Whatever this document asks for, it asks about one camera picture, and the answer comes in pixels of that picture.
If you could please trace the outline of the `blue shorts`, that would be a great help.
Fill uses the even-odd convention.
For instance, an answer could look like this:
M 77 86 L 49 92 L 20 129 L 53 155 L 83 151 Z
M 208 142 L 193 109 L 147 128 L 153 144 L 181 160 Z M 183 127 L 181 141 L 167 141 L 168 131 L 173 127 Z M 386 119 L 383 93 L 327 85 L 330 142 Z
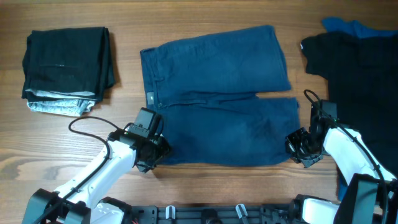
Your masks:
M 147 107 L 161 114 L 166 165 L 273 166 L 300 127 L 287 66 L 272 26 L 181 39 L 141 50 Z

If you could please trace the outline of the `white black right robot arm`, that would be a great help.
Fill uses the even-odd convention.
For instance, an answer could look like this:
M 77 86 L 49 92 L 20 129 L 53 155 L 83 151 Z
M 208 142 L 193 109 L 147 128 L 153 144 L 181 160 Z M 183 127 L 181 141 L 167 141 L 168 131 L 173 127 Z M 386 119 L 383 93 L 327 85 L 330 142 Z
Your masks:
M 348 187 L 340 204 L 299 195 L 288 209 L 289 221 L 302 223 L 397 223 L 397 178 L 371 154 L 354 129 L 338 122 L 335 105 L 312 102 L 311 126 L 285 139 L 291 159 L 308 168 L 330 156 Z

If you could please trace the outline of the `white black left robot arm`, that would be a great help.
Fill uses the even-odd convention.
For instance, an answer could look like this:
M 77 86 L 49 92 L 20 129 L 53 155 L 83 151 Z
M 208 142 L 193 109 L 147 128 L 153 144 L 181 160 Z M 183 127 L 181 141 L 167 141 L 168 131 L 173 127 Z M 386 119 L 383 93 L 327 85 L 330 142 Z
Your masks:
M 163 128 L 160 114 L 141 108 L 134 122 L 101 140 L 104 148 L 72 180 L 52 192 L 37 190 L 23 223 L 137 223 L 131 205 L 105 195 L 132 168 L 146 173 L 170 153 Z

